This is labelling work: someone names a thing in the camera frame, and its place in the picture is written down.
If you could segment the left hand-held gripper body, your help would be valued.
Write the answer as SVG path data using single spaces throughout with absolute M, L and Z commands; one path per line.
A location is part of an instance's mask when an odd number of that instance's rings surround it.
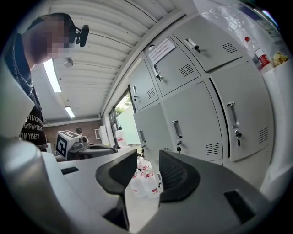
M 90 159 L 118 152 L 104 144 L 91 144 L 86 136 L 69 130 L 57 132 L 55 151 L 65 160 Z

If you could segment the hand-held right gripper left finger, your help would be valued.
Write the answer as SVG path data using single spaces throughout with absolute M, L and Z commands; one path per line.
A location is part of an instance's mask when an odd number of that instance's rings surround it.
M 137 150 L 100 166 L 96 170 L 96 181 L 108 193 L 113 195 L 124 194 L 137 169 Z

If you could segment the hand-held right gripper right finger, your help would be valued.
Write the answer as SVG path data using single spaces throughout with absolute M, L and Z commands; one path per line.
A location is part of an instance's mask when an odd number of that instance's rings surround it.
M 159 151 L 159 172 L 163 184 L 160 202 L 182 201 L 197 189 L 201 176 L 190 162 L 192 159 L 184 154 Z

